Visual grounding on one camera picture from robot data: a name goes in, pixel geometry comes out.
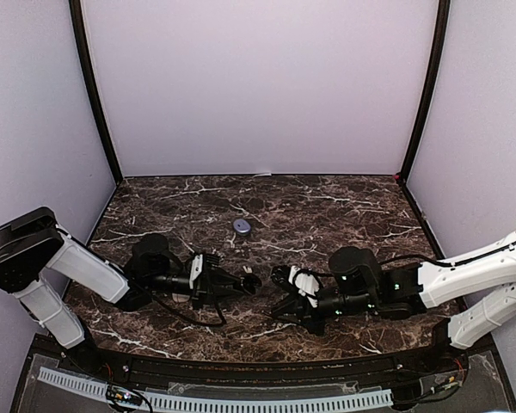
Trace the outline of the black earbud charging case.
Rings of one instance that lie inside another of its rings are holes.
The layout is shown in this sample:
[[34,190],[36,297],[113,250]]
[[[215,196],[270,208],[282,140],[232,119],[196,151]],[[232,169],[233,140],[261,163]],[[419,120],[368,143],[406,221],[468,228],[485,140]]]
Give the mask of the black earbud charging case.
[[241,288],[245,294],[255,295],[260,287],[262,287],[261,279],[254,274],[246,274],[241,279]]

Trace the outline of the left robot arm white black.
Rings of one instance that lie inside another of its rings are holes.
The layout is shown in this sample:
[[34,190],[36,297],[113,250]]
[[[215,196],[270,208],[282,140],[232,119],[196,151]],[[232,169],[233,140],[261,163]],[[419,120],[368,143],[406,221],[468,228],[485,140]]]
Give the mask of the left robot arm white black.
[[104,368],[103,354],[89,342],[83,322],[42,276],[51,269],[98,294],[122,311],[136,311],[154,301],[154,293],[188,300],[195,310],[254,292],[250,275],[233,275],[213,254],[195,253],[186,261],[156,232],[132,246],[124,267],[99,257],[39,207],[0,226],[0,289],[13,295],[58,344],[71,350],[71,362],[86,375]]

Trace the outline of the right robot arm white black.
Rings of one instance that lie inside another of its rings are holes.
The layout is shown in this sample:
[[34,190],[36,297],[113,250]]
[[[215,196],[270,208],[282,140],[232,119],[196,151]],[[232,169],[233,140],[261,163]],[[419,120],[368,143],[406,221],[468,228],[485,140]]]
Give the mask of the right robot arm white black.
[[[323,285],[327,276],[335,280]],[[516,231],[486,247],[450,259],[422,260],[384,269],[369,249],[338,249],[326,275],[297,266],[277,266],[272,282],[286,292],[269,317],[300,325],[321,336],[330,317],[369,312],[390,320],[407,319],[457,297],[488,290],[470,309],[444,319],[437,341],[422,354],[421,364],[440,373],[455,358],[455,348],[478,339],[516,316]]]

